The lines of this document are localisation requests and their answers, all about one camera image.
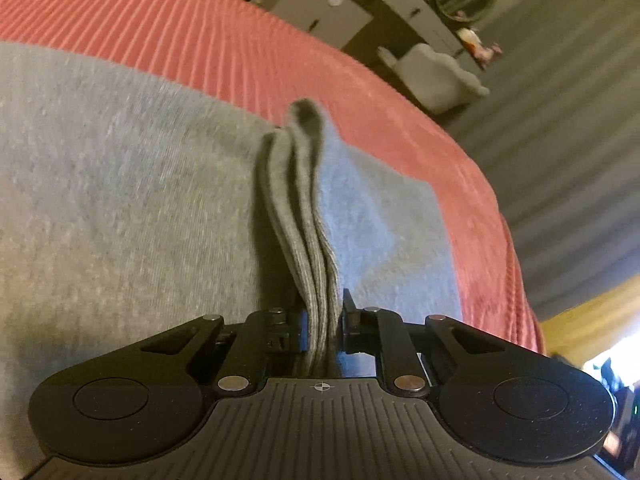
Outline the grey plush chair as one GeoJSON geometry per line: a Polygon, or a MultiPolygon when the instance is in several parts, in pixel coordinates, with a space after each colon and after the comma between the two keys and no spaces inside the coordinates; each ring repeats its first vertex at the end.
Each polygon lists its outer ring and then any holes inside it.
{"type": "Polygon", "coordinates": [[[436,52],[428,44],[416,44],[401,58],[378,47],[378,57],[432,115],[489,96],[490,90],[480,78],[462,68],[451,55],[436,52]]]}

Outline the red ribbed bedspread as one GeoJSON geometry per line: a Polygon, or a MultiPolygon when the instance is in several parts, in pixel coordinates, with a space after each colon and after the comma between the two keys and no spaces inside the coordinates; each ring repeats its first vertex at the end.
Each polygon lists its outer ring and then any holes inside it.
{"type": "Polygon", "coordinates": [[[317,100],[347,143],[431,185],[465,322],[544,350],[509,228],[480,168],[348,55],[242,0],[1,0],[1,36],[161,76],[270,122],[297,99],[317,100]]]}

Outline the grey dresser cabinet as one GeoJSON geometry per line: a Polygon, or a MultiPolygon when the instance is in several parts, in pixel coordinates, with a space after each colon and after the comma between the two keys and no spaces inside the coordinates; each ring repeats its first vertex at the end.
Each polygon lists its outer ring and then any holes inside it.
{"type": "Polygon", "coordinates": [[[474,74],[484,70],[430,0],[246,1],[365,66],[378,62],[379,48],[403,56],[416,44],[428,44],[474,74]]]}

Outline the grey sweatpants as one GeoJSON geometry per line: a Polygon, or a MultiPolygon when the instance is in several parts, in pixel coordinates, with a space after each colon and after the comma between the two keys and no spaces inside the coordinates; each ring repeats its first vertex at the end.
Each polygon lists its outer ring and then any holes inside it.
{"type": "Polygon", "coordinates": [[[302,375],[362,376],[338,351],[345,294],[420,323],[461,304],[427,183],[346,144],[314,102],[282,126],[162,78],[1,47],[1,474],[40,462],[36,385],[217,313],[303,304],[302,375]]]}

